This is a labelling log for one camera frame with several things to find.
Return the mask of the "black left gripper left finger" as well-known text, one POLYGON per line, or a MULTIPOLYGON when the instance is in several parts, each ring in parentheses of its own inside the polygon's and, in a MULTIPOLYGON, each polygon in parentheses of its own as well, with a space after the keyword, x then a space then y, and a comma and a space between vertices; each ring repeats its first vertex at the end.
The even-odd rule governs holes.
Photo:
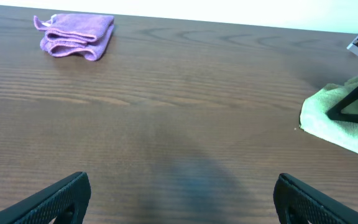
POLYGON ((75 172, 0 211, 0 224, 82 224, 91 186, 86 172, 75 172))

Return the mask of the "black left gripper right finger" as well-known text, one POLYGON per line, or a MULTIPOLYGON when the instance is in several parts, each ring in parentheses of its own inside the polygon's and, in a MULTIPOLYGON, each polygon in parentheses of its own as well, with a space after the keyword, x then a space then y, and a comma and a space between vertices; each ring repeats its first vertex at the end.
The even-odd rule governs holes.
POLYGON ((294 176, 281 173, 273 191, 281 224, 358 224, 358 212, 294 176))

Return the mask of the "green microfibre cloth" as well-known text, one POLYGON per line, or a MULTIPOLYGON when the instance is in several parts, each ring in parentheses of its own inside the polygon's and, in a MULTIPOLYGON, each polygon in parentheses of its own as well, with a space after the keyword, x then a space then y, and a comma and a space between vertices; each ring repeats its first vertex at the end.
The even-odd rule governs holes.
POLYGON ((300 128, 321 139, 358 153, 358 124, 331 120, 326 112, 358 87, 358 76, 343 85, 329 83, 307 98, 301 108, 300 128))

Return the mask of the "folded purple cloth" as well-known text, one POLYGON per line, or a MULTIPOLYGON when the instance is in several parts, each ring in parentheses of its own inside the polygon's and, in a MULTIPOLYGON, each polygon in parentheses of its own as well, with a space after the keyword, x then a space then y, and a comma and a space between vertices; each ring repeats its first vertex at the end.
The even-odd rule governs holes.
POLYGON ((105 52, 114 30, 114 16, 54 14, 47 21, 34 16, 34 26, 44 32, 40 48, 53 57, 82 55, 97 61, 105 52))

